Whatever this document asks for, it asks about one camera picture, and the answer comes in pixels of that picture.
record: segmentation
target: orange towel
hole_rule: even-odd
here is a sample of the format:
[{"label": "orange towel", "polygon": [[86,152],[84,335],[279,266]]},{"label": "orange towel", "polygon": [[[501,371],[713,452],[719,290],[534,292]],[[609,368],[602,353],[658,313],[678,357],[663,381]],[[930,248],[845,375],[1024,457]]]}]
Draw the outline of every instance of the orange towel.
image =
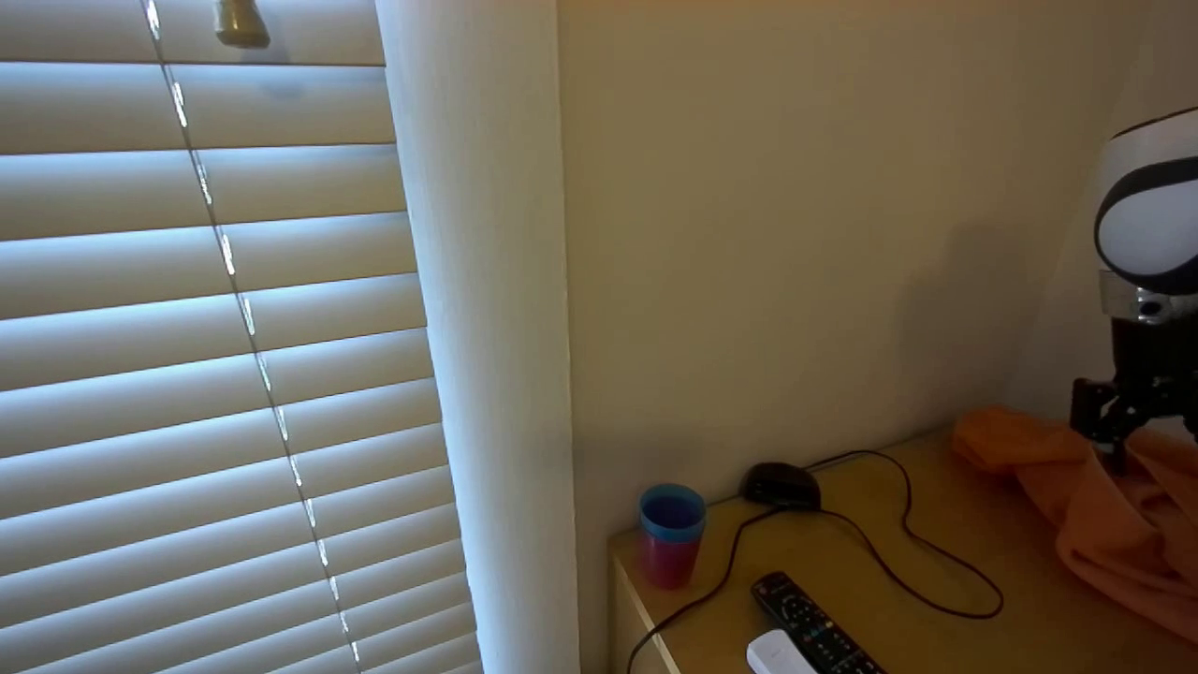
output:
[{"label": "orange towel", "polygon": [[1057,556],[1127,609],[1198,645],[1198,447],[1131,436],[1113,476],[1064,424],[982,409],[955,424],[952,451],[1016,476],[1059,529]]}]

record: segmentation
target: plastic cup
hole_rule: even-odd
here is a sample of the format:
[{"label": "plastic cup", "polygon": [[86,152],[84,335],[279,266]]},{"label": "plastic cup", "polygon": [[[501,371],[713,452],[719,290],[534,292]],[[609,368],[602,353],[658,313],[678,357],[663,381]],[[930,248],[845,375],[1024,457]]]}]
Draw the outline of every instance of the plastic cup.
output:
[{"label": "plastic cup", "polygon": [[707,501],[682,484],[639,494],[645,577],[654,589],[687,589],[700,558]]}]

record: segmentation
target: white object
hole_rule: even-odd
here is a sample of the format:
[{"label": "white object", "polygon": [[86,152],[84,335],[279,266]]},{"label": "white object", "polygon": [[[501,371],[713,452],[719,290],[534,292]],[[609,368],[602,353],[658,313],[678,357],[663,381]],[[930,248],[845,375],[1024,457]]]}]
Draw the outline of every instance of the white object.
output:
[{"label": "white object", "polygon": [[818,674],[818,667],[795,649],[785,628],[773,628],[749,639],[744,654],[752,674]]},{"label": "white object", "polygon": [[1097,255],[1156,292],[1198,292],[1198,109],[1118,130],[1101,162]]}]

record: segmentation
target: window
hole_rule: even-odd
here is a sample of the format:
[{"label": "window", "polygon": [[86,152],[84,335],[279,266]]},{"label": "window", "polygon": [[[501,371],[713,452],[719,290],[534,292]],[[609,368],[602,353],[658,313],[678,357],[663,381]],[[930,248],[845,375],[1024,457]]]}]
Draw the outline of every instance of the window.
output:
[{"label": "window", "polygon": [[370,0],[0,3],[0,669],[477,669]]}]

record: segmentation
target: power cord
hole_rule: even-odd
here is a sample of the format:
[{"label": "power cord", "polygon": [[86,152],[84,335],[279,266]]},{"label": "power cord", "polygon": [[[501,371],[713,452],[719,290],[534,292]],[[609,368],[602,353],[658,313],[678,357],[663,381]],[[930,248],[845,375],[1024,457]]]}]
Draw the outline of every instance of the power cord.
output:
[{"label": "power cord", "polygon": [[[952,556],[946,548],[939,548],[939,542],[933,542],[933,539],[925,539],[925,534],[916,534],[916,531],[909,529],[915,479],[909,479],[909,472],[905,472],[903,462],[894,462],[891,452],[879,452],[879,451],[850,451],[850,452],[834,452],[834,457],[828,457],[828,462],[809,464],[809,472],[820,472],[820,468],[831,468],[831,464],[845,464],[845,462],[860,462],[860,457],[883,462],[883,464],[891,464],[891,468],[903,476],[903,513],[899,513],[903,534],[915,539],[915,542],[923,542],[925,549],[955,563],[955,567],[966,569],[971,577],[979,577],[979,582],[997,597],[997,602],[984,605],[984,609],[961,609],[961,605],[935,602],[933,597],[916,590],[915,583],[905,583],[905,582],[894,572],[894,567],[874,548],[874,539],[866,534],[866,529],[860,529],[854,518],[845,518],[845,513],[839,513],[839,508],[824,508],[824,506],[820,506],[820,508],[806,508],[806,513],[820,513],[820,518],[839,522],[839,524],[868,549],[868,558],[891,577],[891,583],[899,583],[899,589],[903,589],[905,597],[915,597],[916,602],[925,602],[925,605],[933,605],[933,609],[939,609],[939,615],[952,615],[952,617],[971,617],[971,622],[989,622],[989,617],[1002,615],[1006,597],[1002,597],[1002,589],[999,589],[984,569],[979,569],[974,563]],[[755,513],[755,518],[744,518],[744,522],[738,524],[738,531],[734,531],[734,542],[729,542],[729,556],[728,556],[728,563],[724,563],[724,572],[719,572],[714,589],[707,589],[703,597],[682,602],[673,615],[665,615],[658,625],[653,625],[653,628],[634,645],[634,650],[628,650],[628,658],[626,658],[626,674],[634,674],[634,662],[638,662],[638,654],[645,650],[645,645],[648,645],[653,638],[665,634],[673,622],[682,622],[682,617],[693,615],[695,605],[713,602],[713,598],[728,589],[728,582],[734,577],[738,556],[743,556],[743,534],[744,534],[752,524],[760,524],[760,522],[768,522],[768,518],[780,518],[780,513],[801,513],[801,508],[763,508],[763,513]]]},{"label": "power cord", "polygon": [[955,567],[966,569],[971,577],[979,577],[979,582],[997,597],[997,602],[984,605],[984,609],[961,609],[961,605],[935,602],[933,597],[916,590],[915,583],[905,583],[905,582],[894,572],[894,567],[874,548],[874,539],[866,534],[866,529],[860,529],[854,518],[845,518],[845,513],[839,513],[839,508],[820,508],[820,513],[824,513],[824,518],[834,518],[839,524],[845,524],[845,529],[854,531],[854,539],[868,549],[868,558],[874,558],[905,597],[915,597],[916,602],[925,602],[925,605],[933,605],[933,609],[939,609],[939,615],[952,615],[952,617],[971,617],[971,622],[989,622],[989,617],[1002,615],[1006,597],[1002,597],[1002,589],[999,589],[984,569],[979,569],[974,563],[952,556],[946,548],[939,548],[939,542],[933,542],[933,539],[925,539],[925,534],[916,534],[916,531],[909,529],[915,479],[909,479],[909,472],[905,472],[903,462],[894,462],[891,452],[879,452],[879,451],[850,451],[850,452],[818,462],[818,464],[809,464],[809,468],[820,472],[820,468],[828,468],[828,464],[843,464],[843,462],[858,462],[858,457],[883,462],[883,464],[891,464],[891,468],[903,476],[903,513],[899,513],[903,534],[915,539],[915,542],[923,542],[925,549],[955,563]]}]

